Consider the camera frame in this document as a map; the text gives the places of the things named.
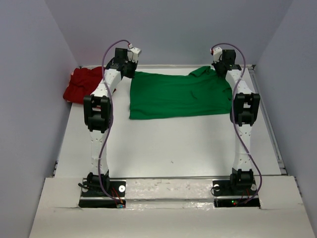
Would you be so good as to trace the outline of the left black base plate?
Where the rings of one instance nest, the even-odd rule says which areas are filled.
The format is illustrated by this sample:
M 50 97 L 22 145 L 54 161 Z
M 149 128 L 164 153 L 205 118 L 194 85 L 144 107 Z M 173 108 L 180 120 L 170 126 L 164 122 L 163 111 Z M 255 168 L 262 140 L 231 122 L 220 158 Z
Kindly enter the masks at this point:
M 83 180 L 78 183 L 81 188 L 79 207 L 80 208 L 107 208 L 107 209 L 123 209 L 126 207 L 126 181 L 110 180 L 110 186 L 107 196 L 99 187 L 89 188 L 87 181 Z

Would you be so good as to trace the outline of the red t-shirt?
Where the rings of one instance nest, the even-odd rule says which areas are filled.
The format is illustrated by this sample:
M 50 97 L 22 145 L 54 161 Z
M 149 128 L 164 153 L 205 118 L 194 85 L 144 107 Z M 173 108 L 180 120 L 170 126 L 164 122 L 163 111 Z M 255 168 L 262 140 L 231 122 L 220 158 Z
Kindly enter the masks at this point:
M 63 94 L 63 99 L 83 104 L 84 97 L 92 94 L 102 80 L 102 67 L 76 68 L 70 76 L 70 81 Z

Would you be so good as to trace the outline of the green t-shirt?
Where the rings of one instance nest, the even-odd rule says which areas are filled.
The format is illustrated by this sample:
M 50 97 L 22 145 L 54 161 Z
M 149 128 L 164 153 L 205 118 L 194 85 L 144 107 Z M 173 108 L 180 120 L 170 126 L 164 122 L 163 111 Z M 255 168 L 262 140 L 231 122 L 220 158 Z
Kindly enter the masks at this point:
M 232 89 L 210 66 L 187 75 L 136 72 L 130 86 L 132 120 L 227 114 Z

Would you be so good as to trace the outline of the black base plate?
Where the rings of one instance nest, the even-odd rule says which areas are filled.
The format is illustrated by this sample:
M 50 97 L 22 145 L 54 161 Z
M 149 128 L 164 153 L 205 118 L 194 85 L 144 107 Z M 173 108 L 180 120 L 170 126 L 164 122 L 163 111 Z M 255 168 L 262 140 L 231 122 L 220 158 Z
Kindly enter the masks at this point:
M 227 179 L 213 180 L 211 194 L 214 197 L 215 208 L 234 208 L 234 207 L 258 207 L 260 200 L 255 184 L 247 188 L 233 188 Z
M 110 180 L 110 186 L 107 196 L 99 187 L 89 188 L 87 181 L 83 180 L 78 183 L 81 188 L 79 207 L 80 208 L 107 208 L 107 209 L 123 209 L 126 207 L 126 181 Z

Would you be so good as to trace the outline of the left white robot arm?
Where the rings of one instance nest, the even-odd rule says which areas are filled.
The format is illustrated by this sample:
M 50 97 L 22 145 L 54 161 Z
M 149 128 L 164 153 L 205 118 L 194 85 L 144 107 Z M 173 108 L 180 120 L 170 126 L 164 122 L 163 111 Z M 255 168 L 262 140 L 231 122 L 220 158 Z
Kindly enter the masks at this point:
M 102 60 L 99 85 L 83 99 L 84 122 L 91 142 L 91 168 L 84 188 L 93 190 L 99 196 L 108 195 L 110 187 L 106 142 L 113 124 L 112 95 L 124 77 L 134 77 L 141 51 L 131 44 L 128 48 L 116 48 L 114 57 L 107 65 Z

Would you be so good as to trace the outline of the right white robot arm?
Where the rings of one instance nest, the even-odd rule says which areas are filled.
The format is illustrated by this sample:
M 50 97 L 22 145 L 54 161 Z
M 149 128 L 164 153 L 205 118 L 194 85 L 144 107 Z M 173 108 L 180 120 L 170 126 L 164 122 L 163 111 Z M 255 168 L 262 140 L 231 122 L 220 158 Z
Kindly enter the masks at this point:
M 235 63 L 236 52 L 211 49 L 212 66 L 217 75 L 224 78 L 232 89 L 230 121 L 235 130 L 235 158 L 229 179 L 213 182 L 214 196 L 241 196 L 250 193 L 255 183 L 250 158 L 251 131 L 257 120 L 260 95 L 254 93 L 243 80 L 244 69 Z

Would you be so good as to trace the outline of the white front cover board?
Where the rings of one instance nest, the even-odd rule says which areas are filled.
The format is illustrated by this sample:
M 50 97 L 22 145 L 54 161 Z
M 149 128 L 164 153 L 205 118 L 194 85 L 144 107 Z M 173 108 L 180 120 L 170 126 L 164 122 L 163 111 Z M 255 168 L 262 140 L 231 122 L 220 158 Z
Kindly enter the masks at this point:
M 293 177 L 268 176 L 259 207 L 216 208 L 210 179 L 129 179 L 123 209 L 81 208 L 82 178 L 48 178 L 33 238 L 312 238 Z

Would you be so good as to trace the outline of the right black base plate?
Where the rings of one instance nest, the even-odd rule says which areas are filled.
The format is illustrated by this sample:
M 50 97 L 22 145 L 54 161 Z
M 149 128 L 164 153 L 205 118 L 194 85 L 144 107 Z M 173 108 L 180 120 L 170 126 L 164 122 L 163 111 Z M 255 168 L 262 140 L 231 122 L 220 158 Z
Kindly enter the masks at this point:
M 258 207 L 260 200 L 255 184 L 247 188 L 233 188 L 227 179 L 213 180 L 211 194 L 214 197 L 215 208 L 234 208 L 234 207 Z

